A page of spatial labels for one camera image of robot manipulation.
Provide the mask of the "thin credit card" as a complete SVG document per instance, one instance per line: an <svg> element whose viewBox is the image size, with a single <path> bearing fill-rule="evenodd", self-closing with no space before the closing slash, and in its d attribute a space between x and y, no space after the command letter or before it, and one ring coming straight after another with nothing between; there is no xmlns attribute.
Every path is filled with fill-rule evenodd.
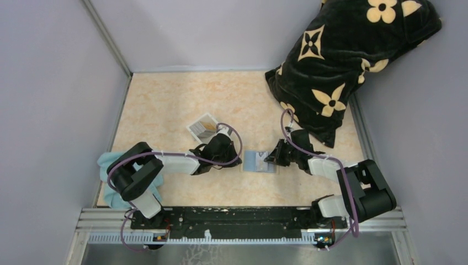
<svg viewBox="0 0 468 265"><path fill-rule="evenodd" d="M259 151L255 155L255 170L262 173L274 173L275 167L272 164L264 162L264 159L269 155L268 151Z"/></svg>

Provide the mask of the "white plastic card box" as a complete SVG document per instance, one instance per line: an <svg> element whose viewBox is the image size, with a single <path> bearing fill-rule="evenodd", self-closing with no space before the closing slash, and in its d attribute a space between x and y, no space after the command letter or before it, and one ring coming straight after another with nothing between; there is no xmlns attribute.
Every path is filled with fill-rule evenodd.
<svg viewBox="0 0 468 265"><path fill-rule="evenodd" d="M186 129L197 143L208 144L219 131L228 137L232 133L231 129L225 125L218 125L218 123L215 117L207 112L194 122L189 123Z"/></svg>

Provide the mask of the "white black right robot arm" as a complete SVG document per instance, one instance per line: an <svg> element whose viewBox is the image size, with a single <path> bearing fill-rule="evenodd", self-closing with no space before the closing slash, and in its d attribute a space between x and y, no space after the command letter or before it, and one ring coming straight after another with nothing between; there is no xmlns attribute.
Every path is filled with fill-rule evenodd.
<svg viewBox="0 0 468 265"><path fill-rule="evenodd" d="M327 195L311 203L311 221L326 227L335 217L356 217L367 221L397 207L396 198L373 160L342 162L316 151L305 130L293 130L280 139L264 162L281 167L296 164L312 176L339 184L340 195Z"/></svg>

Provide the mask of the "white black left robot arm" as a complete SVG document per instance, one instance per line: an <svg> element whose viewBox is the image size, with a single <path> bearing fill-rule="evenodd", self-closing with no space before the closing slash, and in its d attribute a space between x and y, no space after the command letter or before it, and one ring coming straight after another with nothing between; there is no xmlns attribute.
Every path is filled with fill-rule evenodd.
<svg viewBox="0 0 468 265"><path fill-rule="evenodd" d="M184 173L195 176L209 172L214 166L230 168L241 163L231 138L218 133L207 144L200 144L185 153L155 151L148 143L139 142L107 168L107 175L111 188L121 199L139 211L147 225L157 229L166 220L159 199L150 190L159 175Z"/></svg>

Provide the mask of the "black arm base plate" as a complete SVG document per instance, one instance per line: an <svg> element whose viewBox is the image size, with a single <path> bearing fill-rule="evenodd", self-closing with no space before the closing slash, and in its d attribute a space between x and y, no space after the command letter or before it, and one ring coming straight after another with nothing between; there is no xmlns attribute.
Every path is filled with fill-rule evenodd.
<svg viewBox="0 0 468 265"><path fill-rule="evenodd" d="M279 225L288 229L346 229L345 218L324 218L309 206L170 206L147 219L140 211L133 213L134 230L172 229L188 225Z"/></svg>

